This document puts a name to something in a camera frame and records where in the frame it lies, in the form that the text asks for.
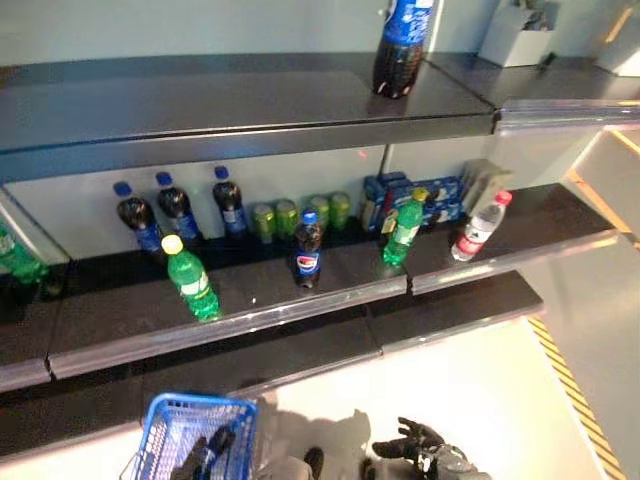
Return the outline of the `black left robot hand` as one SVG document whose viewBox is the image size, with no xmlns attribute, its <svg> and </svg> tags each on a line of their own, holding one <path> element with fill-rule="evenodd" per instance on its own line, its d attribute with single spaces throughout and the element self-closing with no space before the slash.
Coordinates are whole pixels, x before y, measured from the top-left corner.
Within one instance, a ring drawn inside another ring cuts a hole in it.
<svg viewBox="0 0 640 480">
<path fill-rule="evenodd" d="M 171 480 L 204 479 L 213 468 L 217 455 L 214 453 L 213 438 L 200 437 L 184 462 L 171 472 Z"/>
</svg>

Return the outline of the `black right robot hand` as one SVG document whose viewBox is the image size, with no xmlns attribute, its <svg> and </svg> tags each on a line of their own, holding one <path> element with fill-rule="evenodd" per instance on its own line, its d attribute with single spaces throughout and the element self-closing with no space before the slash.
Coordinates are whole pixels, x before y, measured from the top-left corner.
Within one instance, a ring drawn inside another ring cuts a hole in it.
<svg viewBox="0 0 640 480">
<path fill-rule="evenodd" d="M 434 429 L 424 424 L 399 417 L 400 438 L 374 442 L 371 445 L 373 452 L 381 458 L 404 458 L 417 461 L 420 454 L 432 447 L 439 447 L 445 443 L 444 438 Z"/>
</svg>

